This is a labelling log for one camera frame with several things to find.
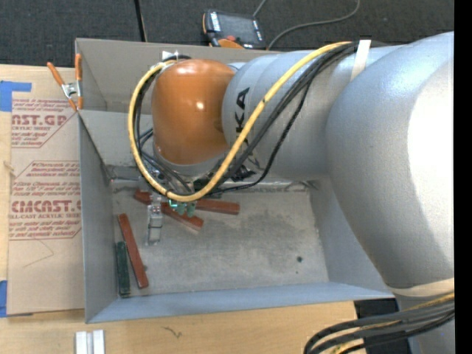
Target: black stand pole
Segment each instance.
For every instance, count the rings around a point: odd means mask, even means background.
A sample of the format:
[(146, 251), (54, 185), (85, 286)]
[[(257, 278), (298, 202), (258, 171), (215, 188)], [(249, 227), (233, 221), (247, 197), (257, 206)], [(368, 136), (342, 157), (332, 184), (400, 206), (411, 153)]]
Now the black stand pole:
[(148, 42), (145, 31), (145, 23), (142, 19), (141, 7), (139, 6), (139, 0), (134, 0), (134, 7), (136, 9), (136, 17), (138, 18), (139, 34), (141, 36), (141, 42)]

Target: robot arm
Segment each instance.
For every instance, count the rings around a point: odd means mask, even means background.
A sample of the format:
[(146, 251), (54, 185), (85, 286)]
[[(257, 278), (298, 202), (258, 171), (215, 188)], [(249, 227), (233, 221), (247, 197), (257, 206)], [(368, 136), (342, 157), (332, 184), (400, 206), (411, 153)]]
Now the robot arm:
[[(183, 204), (233, 190), (225, 181), (240, 169), (259, 179), (329, 177), (358, 241), (410, 308), (454, 292), (454, 34), (373, 47), (353, 77), (356, 50), (334, 44), (237, 66), (163, 63), (131, 100), (131, 149), (150, 185)], [(157, 74), (145, 164), (137, 111)], [(454, 353), (454, 323), (442, 329), (421, 336), (423, 352)]]

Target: black floor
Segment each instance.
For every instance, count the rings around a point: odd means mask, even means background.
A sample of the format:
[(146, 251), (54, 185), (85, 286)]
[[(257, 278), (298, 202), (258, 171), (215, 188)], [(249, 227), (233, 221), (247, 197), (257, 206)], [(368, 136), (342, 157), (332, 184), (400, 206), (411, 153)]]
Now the black floor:
[[(262, 0), (140, 0), (148, 40), (204, 44), (207, 8), (252, 14)], [(371, 37), (415, 41), (454, 30), (454, 0), (360, 0), (358, 12), (335, 24), (292, 32), (274, 49), (312, 49)], [(356, 0), (268, 0), (257, 17), (268, 41), (296, 24), (342, 17)], [(133, 0), (0, 0), (0, 63), (71, 66), (77, 37), (139, 41)]]

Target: table surface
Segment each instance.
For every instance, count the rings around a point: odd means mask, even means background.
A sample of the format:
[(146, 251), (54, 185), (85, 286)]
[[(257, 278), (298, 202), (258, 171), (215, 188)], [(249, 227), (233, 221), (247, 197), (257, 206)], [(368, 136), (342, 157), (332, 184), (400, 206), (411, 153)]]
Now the table surface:
[[(14, 80), (27, 70), (0, 65), (0, 79)], [(10, 123), (11, 114), (0, 111), (0, 280), (7, 279)], [(0, 351), (73, 353), (77, 331), (103, 329), (108, 354), (301, 353), (315, 332), (355, 318), (353, 302), (99, 324), (85, 324), (83, 310), (66, 310), (0, 319)]]

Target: blue tape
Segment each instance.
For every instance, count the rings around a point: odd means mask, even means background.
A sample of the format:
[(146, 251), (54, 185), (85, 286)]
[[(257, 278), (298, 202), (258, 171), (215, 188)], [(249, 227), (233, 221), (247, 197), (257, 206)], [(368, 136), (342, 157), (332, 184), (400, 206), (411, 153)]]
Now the blue tape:
[(14, 91), (31, 91), (31, 83), (16, 83), (0, 80), (0, 111), (12, 111)]
[(7, 281), (0, 281), (0, 318), (7, 317)]

